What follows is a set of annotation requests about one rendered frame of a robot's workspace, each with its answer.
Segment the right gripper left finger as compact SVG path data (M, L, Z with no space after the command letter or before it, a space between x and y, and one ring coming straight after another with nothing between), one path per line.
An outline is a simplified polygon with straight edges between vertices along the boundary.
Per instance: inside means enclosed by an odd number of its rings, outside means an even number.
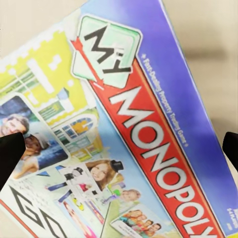
M0 137L0 192L25 151L22 132Z

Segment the board game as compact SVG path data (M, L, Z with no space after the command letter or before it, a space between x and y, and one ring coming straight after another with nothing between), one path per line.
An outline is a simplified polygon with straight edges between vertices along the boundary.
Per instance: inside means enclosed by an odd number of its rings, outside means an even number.
M87 0L0 61L0 210L29 238L238 238L238 188L163 0Z

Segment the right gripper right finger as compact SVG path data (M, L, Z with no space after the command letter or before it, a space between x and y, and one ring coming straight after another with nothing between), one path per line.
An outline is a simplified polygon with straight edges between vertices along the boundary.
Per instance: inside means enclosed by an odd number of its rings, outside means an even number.
M238 134L226 132L222 149L238 172Z

